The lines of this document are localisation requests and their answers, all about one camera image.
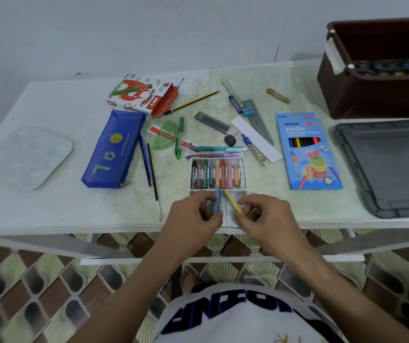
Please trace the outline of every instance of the foot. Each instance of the foot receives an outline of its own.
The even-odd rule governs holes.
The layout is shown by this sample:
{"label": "foot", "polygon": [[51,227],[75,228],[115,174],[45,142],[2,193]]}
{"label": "foot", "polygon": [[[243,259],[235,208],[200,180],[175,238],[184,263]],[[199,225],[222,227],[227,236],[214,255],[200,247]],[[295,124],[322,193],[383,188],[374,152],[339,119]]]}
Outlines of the foot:
{"label": "foot", "polygon": [[186,267],[181,276],[181,288],[183,294],[191,294],[194,286],[200,284],[198,276],[191,267]]}

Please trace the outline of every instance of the paper strip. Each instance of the paper strip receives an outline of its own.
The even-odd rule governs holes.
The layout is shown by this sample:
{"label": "paper strip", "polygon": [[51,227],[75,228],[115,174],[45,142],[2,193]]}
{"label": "paper strip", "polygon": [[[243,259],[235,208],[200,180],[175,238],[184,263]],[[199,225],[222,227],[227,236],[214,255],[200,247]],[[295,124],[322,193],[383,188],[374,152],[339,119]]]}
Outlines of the paper strip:
{"label": "paper strip", "polygon": [[259,151],[265,155],[271,162],[276,162],[282,159],[282,155],[266,141],[255,129],[250,126],[247,121],[245,121],[240,116],[237,116],[231,121],[231,123],[237,128],[241,133],[245,134],[253,145],[255,145]]}
{"label": "paper strip", "polygon": [[[162,136],[163,138],[169,139],[170,141],[176,142],[177,137],[161,131],[160,126],[157,126],[155,124],[152,124],[150,128],[147,129],[147,132],[149,132],[151,135],[156,135],[156,136]],[[195,143],[189,142],[186,139],[183,139],[181,142],[181,146],[187,150],[191,150],[191,148],[196,147],[197,145]]]}

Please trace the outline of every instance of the white table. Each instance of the white table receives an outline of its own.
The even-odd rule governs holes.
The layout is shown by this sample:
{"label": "white table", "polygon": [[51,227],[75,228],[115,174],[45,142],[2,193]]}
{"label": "white table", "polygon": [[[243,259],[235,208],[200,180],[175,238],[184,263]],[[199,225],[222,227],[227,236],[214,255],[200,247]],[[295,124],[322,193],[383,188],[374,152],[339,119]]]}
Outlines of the white table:
{"label": "white table", "polygon": [[[223,134],[193,118],[198,111],[227,123],[237,116],[220,83],[224,77],[242,99],[253,98],[275,141],[274,147],[281,151],[274,115],[277,112],[313,111],[326,129],[339,123],[327,115],[316,80],[319,64],[320,60],[310,60],[165,74],[173,82],[185,78],[175,106],[207,92],[221,92],[169,116],[148,118],[144,130],[153,123],[161,125],[167,119],[178,122],[179,117],[184,116],[187,140],[199,145],[224,145]],[[139,147],[128,172],[129,185],[115,190],[92,189],[80,180],[109,117],[111,107],[105,96],[119,81],[120,78],[33,82],[26,87],[0,126],[0,142],[18,127],[39,126],[71,140],[74,150],[37,190],[20,192],[0,183],[0,245],[80,258],[127,258],[131,256],[124,252],[72,239],[66,234],[88,233],[90,241],[91,234],[155,232],[162,228]],[[291,103],[282,103],[268,95],[267,88],[287,96]],[[145,138],[147,142],[152,141],[149,135]],[[369,213],[341,150],[331,136],[329,140],[343,190],[290,190],[284,159],[276,163],[266,161],[267,169],[262,169],[249,154],[246,157],[247,192],[289,201],[302,229],[343,229],[350,231],[350,237],[354,236],[354,228],[390,229],[322,247],[322,252],[327,254],[409,247],[409,218],[379,219]],[[244,144],[239,138],[236,145]],[[152,155],[164,221],[171,204],[189,194],[188,182],[181,178],[188,177],[190,164],[184,158],[176,160],[171,148]],[[222,228],[219,233],[241,231]]]}

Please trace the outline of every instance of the tiled floor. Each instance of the tiled floor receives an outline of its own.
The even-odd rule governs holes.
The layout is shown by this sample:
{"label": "tiled floor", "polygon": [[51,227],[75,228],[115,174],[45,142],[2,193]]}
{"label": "tiled floor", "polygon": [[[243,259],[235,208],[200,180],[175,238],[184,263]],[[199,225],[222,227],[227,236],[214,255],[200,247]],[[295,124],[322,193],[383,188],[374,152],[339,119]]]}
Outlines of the tiled floor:
{"label": "tiled floor", "polygon": [[[363,234],[367,230],[356,230]],[[142,257],[157,233],[104,234],[99,244],[129,249]],[[308,231],[314,246],[342,239],[338,230]],[[85,239],[86,235],[76,235]],[[215,235],[197,256],[266,255],[250,236]],[[365,262],[337,262],[338,271],[385,311],[409,322],[409,248],[366,255]],[[320,303],[302,280],[282,263],[192,264],[202,282],[242,282],[287,290],[298,296],[324,320]],[[80,266],[69,257],[15,251],[0,247],[0,343],[65,342],[133,273],[135,265]],[[171,301],[170,280],[156,297],[136,340],[151,340],[166,305]]]}

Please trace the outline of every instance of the left hand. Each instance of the left hand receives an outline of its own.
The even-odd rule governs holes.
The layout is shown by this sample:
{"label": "left hand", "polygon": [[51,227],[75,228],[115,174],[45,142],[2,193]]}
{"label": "left hand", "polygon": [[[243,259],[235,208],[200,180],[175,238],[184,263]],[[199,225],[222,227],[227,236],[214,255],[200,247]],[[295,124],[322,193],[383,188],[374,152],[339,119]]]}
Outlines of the left hand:
{"label": "left hand", "polygon": [[165,257],[173,258],[173,266],[179,267],[198,252],[222,226],[222,210],[213,215],[206,204],[206,200],[216,199],[213,192],[200,190],[173,202],[154,245]]}

